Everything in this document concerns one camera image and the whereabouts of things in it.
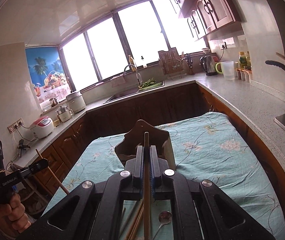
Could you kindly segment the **left hand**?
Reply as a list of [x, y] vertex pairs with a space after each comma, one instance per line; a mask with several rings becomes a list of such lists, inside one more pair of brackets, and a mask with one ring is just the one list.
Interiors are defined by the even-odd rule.
[[16, 239], [31, 225], [19, 194], [15, 192], [8, 204], [0, 204], [0, 233], [4, 237]]

